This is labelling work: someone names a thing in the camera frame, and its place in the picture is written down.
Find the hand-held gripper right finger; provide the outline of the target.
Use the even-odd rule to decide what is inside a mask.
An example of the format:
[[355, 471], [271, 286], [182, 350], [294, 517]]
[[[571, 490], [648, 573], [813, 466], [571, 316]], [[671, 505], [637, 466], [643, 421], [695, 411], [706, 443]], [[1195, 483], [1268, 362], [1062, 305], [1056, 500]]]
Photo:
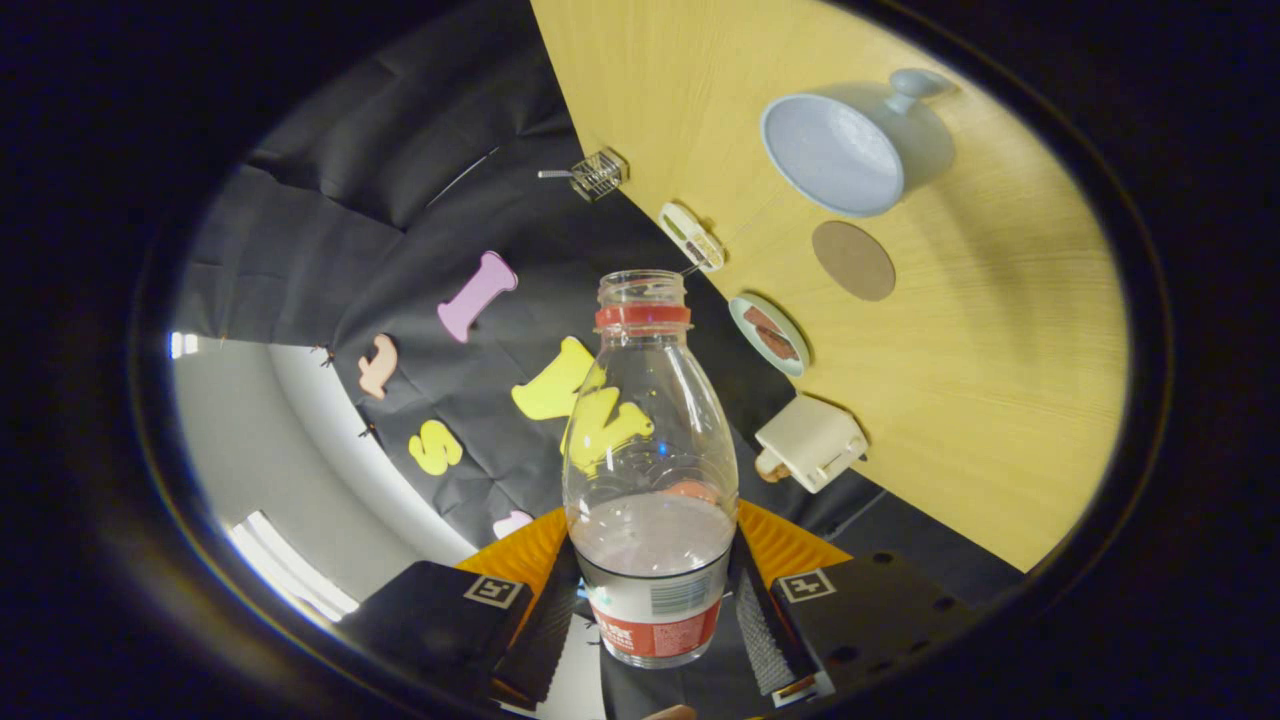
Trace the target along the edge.
[[968, 603], [895, 553], [851, 556], [745, 500], [737, 523], [737, 624], [777, 708], [867, 685], [974, 621]]

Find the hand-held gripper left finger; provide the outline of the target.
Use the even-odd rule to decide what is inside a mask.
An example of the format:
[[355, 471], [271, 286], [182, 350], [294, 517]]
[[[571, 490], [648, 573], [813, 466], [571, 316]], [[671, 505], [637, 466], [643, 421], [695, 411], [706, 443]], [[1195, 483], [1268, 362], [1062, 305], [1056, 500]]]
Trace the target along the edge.
[[545, 702], [579, 602], [564, 510], [456, 566], [417, 561], [344, 615], [340, 634], [468, 700]]

